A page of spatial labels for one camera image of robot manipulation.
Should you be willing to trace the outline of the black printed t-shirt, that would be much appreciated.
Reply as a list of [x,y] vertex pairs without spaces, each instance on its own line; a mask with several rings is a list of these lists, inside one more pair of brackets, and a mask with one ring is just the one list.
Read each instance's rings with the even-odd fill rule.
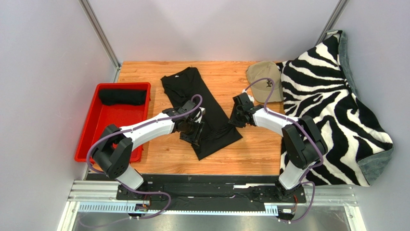
[[202,121],[205,124],[200,136],[200,145],[192,145],[199,160],[243,138],[236,127],[229,124],[227,115],[211,94],[196,67],[187,67],[173,75],[164,76],[161,83],[173,107],[183,106],[196,94],[202,96],[201,107],[205,109]]

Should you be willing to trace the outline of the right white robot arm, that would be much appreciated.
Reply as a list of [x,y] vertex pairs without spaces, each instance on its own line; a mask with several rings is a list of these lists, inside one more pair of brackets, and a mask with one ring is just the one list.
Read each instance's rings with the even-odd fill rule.
[[282,136],[289,161],[279,176],[280,187],[295,188],[309,170],[323,163],[327,144],[311,117],[286,116],[261,104],[254,105],[246,92],[234,96],[233,102],[230,124],[238,128],[246,125],[266,128]]

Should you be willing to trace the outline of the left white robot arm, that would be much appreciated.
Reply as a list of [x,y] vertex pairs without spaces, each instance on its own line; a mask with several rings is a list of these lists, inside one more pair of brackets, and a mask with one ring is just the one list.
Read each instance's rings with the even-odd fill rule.
[[88,152],[103,174],[137,190],[144,183],[142,175],[130,165],[132,152],[157,137],[180,133],[180,139],[198,146],[204,127],[205,108],[201,102],[187,101],[182,107],[168,108],[140,123],[117,127],[108,125]]

